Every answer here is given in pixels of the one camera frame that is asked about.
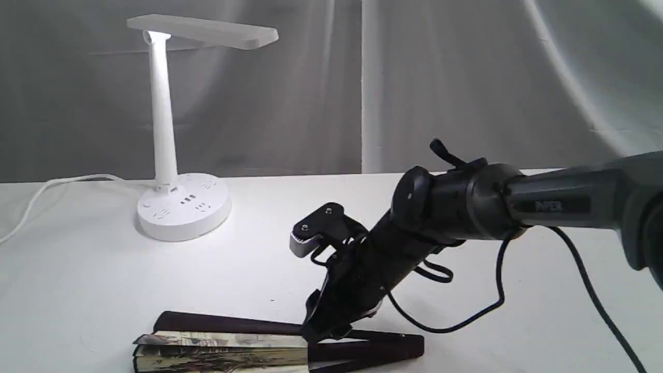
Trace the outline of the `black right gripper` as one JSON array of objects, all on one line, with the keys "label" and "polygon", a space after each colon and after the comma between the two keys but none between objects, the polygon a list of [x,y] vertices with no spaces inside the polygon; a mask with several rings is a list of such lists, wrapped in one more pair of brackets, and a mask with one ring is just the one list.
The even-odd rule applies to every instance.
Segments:
[{"label": "black right gripper", "polygon": [[308,343],[341,339],[356,321],[373,317],[386,293],[441,246],[437,239],[399,227],[387,211],[363,241],[334,265],[322,290],[306,300],[300,336]]}]

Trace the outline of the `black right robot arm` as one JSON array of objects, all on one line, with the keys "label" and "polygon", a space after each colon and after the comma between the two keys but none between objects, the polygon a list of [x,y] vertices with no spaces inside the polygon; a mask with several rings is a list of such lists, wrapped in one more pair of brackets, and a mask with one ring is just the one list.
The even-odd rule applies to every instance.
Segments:
[{"label": "black right robot arm", "polygon": [[295,224],[296,256],[336,248],[322,288],[306,302],[305,340],[345,337],[429,255],[471,239],[507,241],[531,226],[615,231],[628,265],[648,268],[661,285],[660,151],[530,176],[484,158],[444,159],[454,165],[446,173],[408,170],[372,229],[336,203]]}]

